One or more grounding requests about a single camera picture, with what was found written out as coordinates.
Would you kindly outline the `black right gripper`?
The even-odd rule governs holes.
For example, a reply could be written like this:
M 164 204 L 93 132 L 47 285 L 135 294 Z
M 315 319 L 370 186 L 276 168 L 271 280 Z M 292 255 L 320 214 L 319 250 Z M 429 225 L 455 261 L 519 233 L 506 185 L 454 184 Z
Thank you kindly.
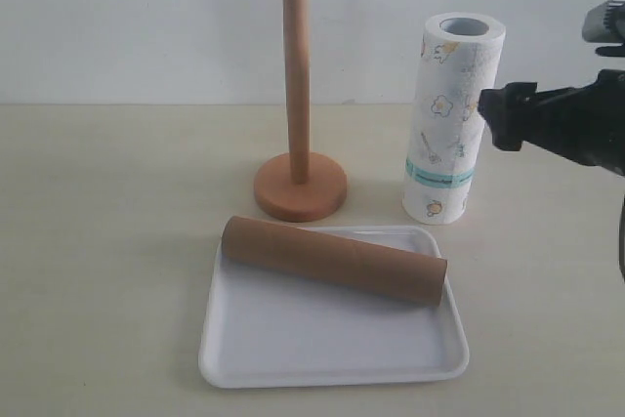
M 500 150 L 530 143 L 582 166 L 624 166 L 624 72 L 603 69 L 580 88 L 537 91 L 536 82 L 483 89 L 478 111 Z

